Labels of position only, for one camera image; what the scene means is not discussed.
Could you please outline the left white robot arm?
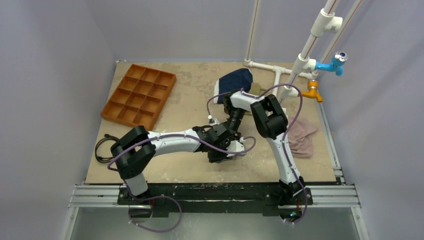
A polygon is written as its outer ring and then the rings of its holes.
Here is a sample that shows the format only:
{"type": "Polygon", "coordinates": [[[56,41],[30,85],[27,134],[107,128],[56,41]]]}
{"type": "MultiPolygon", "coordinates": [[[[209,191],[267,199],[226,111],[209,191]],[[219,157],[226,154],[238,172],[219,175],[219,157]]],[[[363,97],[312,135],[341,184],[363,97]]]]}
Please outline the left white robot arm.
{"type": "Polygon", "coordinates": [[[165,133],[147,131],[140,125],[117,140],[110,152],[116,165],[114,170],[130,190],[130,199],[142,205],[149,199],[143,171],[152,158],[178,152],[203,152],[207,153],[209,162],[218,163],[245,150],[240,140],[239,133],[224,123],[165,133]]]}

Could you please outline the navy blue underwear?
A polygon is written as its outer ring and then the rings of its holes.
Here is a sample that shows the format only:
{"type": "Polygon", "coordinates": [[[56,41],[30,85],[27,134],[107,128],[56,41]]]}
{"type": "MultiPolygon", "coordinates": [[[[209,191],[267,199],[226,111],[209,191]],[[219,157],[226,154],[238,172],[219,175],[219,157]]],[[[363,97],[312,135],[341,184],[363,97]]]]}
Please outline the navy blue underwear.
{"type": "Polygon", "coordinates": [[[253,74],[248,68],[234,70],[219,78],[214,86],[214,96],[243,89],[249,92],[253,83],[253,74]]]}

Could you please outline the orange compartment tray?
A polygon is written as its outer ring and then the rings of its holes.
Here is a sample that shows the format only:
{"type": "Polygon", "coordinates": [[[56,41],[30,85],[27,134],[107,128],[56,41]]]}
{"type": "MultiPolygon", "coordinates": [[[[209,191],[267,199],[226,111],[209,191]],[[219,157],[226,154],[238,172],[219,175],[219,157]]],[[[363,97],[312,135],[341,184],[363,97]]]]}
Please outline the orange compartment tray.
{"type": "Polygon", "coordinates": [[[174,73],[132,64],[105,104],[104,120],[153,130],[177,81],[174,73]]]}

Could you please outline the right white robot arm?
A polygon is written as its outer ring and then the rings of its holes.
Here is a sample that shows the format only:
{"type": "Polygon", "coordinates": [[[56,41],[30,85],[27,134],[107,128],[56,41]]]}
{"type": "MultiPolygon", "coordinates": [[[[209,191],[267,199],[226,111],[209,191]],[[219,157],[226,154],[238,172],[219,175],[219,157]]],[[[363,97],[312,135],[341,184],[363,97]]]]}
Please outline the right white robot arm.
{"type": "Polygon", "coordinates": [[[290,153],[288,118],[276,96],[256,96],[241,90],[232,91],[223,97],[224,112],[229,115],[227,123],[235,130],[243,118],[242,111],[250,112],[261,137],[267,140],[277,164],[280,196],[288,204],[308,196],[305,183],[290,153]]]}

